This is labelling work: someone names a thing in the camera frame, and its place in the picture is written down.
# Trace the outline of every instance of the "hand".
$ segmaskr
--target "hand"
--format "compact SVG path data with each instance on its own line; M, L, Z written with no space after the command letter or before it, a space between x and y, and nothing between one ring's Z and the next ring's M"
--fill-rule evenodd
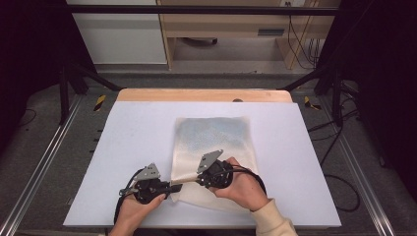
M226 161L231 165L239 165L239 162L234 157L230 157ZM216 197L232 200L240 207L251 211L256 211L269 203L269 199L258 181L253 176L242 172L233 173L233 181L229 187L225 189L209 189Z
M125 198L120 207L119 216L116 224L110 232L110 236L127 236L133 235L135 230L141 225L145 217L157 208L165 199L165 194L154 198L149 204L142 205L133 195Z

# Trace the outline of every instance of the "white board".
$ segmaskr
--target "white board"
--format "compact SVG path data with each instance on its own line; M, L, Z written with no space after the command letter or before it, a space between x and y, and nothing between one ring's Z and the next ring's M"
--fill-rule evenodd
M260 175L268 196L297 227L335 227L340 220L298 105L273 102L115 102L66 226L110 226L118 193L154 162L169 181L178 117L250 119ZM144 220L147 228L247 228L248 214L227 213L169 199Z

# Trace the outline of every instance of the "wire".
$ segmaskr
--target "wire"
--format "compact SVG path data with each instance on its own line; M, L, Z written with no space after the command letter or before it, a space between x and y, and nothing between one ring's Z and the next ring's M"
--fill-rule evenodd
M343 130L343 122L341 123L340 130L337 132L336 137L331 142L330 147L328 147L328 150L326 151L325 156L320 161L320 166L323 166L325 164L325 161L328 158L328 154L330 153L331 149L333 148L334 144L336 143L336 141L337 141L338 137L340 136L342 130Z
M37 113L36 113L36 111L35 110L33 110L33 109L26 109L26 111L31 111L31 112L33 112L33 116L27 121L27 122L25 122L25 123L23 123L23 124L19 124L19 126L18 127L23 127L23 126L25 126L25 125L27 125L27 124L29 124L30 122L32 122L33 120L34 120L34 118L36 118L36 115L37 115Z
M294 28L293 28L293 26L292 26L291 15L289 15L288 17L289 17L289 24L288 24L287 41L288 41L289 48L291 49L292 53L293 53L293 54L294 54L294 56L295 56L295 59L296 59L296 60L297 60L297 62L298 62L298 65L300 65L300 67L301 67L301 68L303 68L303 69L309 69L309 70L311 70L311 69L315 69L314 67L312 67L312 68L308 68L308 67L304 67L303 65L301 65L301 62L300 62L300 60L298 59L297 53L295 53L294 49L292 48L291 42L290 42L290 40L289 40L289 34L290 34L290 32L291 32L291 29L293 29L293 31L294 31L294 35L295 35L295 37L297 38L298 43L300 44L300 48L301 48L301 50L303 51L303 53L304 53L304 55L306 56L307 60L310 62L310 60L308 59L308 57L307 57L307 55L306 55L306 52L305 52L305 51L304 51L304 49L303 49L303 45L302 45L301 41L298 39L297 33L295 32L295 30L294 30Z
M349 186L350 189L353 191L353 193L355 193L355 195L356 195L356 204L355 204L355 207L353 207L353 208L342 208L342 207L340 207L338 205L335 205L337 209L340 209L340 210L345 211L345 212L353 212L353 211L355 211L355 210L357 210L359 208L359 206L361 205L361 198L359 196L358 191L355 189L355 187L351 183L349 183L347 180L345 180L345 179L343 179L341 177L335 176L335 175L325 174L325 177L337 179L337 180L343 182L344 184L346 184L347 186Z
M260 184L260 186L261 186L262 190L264 191L264 193L267 194L267 189L265 187L264 181L261 179L261 177L259 175L255 174L250 169L245 168L243 166L240 166L240 165L232 165L232 166L237 166L237 167L240 167L242 169L233 168L231 170L224 170L224 171L221 171L221 172L217 172L217 173L213 174L212 176L217 176L217 175L222 175L222 174L228 174L228 173L235 173L235 172L250 174L250 175L252 175L258 181L258 183Z

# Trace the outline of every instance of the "floor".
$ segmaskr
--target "floor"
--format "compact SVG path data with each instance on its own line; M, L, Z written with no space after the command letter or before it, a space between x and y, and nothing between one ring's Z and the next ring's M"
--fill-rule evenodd
M239 89L277 89L291 83L308 73L309 69L297 67L288 71L273 39L233 39L220 38L218 44L207 41L179 40L171 70L166 66L108 66L99 67L100 74L122 87L136 88L239 88ZM300 58L304 67L311 66ZM45 150L58 127L60 118L58 87L51 87L32 96L22 125L17 129L9 147L0 158L0 221L6 222L19 198L27 204L26 213L17 217L16 235L97 235L103 234L100 228L66 228L63 219L77 194L84 173L103 129L108 112L117 92L88 80L90 90L86 96L73 96L80 108L73 118L71 127L65 133L60 148L47 162L47 171L42 172L41 182L32 183L30 176L38 170ZM307 128L323 124L329 120L328 96L315 96L312 88L315 81L304 84L291 94L299 104ZM99 112L93 112L97 98L106 94L106 101ZM305 97L311 104L306 106ZM343 113L355 109L355 103L345 99ZM360 205L352 212L343 210L356 205L356 196L349 185L339 179L327 178L328 185L341 209L338 211L342 221L339 228L327 230L298 229L300 235L393 235L382 232L373 216L383 213L389 228L395 235L417 235L417 206L407 194L392 169L380 167L378 153L369 139L360 117L346 119L339 141L328 154L323 166L325 174L337 175L349 182L353 189L361 193ZM318 159L322 160L338 128L327 126L311 133L313 146ZM348 159L358 162L370 184L372 192L361 192L357 184L357 174L352 173ZM35 188L33 196L21 196L25 188ZM377 197L377 207L369 206L366 197ZM253 235L252 230L140 230L141 235Z

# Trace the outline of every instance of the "gray floor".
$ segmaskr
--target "gray floor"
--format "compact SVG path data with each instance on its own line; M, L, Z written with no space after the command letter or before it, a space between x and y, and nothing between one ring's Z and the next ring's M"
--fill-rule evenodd
M294 71L283 69L283 62L277 56L276 45L271 40L220 39L215 46L205 42L180 41L178 47L176 61L171 71L160 67L148 67L138 73L139 71L132 71L132 68L126 72L120 70L120 67L113 67L110 70L109 67L104 67L105 70L101 73L108 80L129 88L276 89L301 78L307 72L300 69ZM292 92L292 97L299 103L308 128L328 121L328 116L323 110L304 106L305 95L310 97L313 104L324 105L323 101L328 100L326 96L313 95L311 88L314 83L310 82ZM117 95L117 92L103 88L90 80L89 85L89 93L83 96L80 110L22 219L18 234L23 235L25 230L42 230L35 235L45 235L45 230L67 232L52 235L69 235L69 231L103 233L103 229L75 229L62 226L70 207L68 201L77 194L97 144L96 139L100 136L100 130L104 127L108 112ZM102 108L100 111L92 111L101 94L107 95ZM344 106L343 113L355 109L352 101L347 101ZM58 128L60 118L58 87L54 86L35 94L30 98L28 108L34 110L36 116L16 131L10 145L0 158L1 221L4 221L12 210ZM22 119L22 124L28 122L33 115L33 111L28 110ZM312 133L311 138L316 140L332 134L334 134L333 128L327 127ZM396 235L417 235L416 203L407 194L395 171L380 167L378 153L362 123L355 117L350 118L345 122L342 134L368 177ZM313 141L318 159L323 158L331 141L332 138ZM331 150L323 169L325 174L343 177L355 185L346 165L344 153L340 150L340 143ZM337 206L347 208L354 206L355 196L346 185L329 178L328 185ZM363 199L356 211L340 210L339 216L342 221L342 226L339 228L298 229L298 233L300 235L379 235ZM185 232L141 230L140 233L141 235L173 235ZM203 232L187 231L186 233L202 235ZM254 231L208 230L204 233L253 235Z

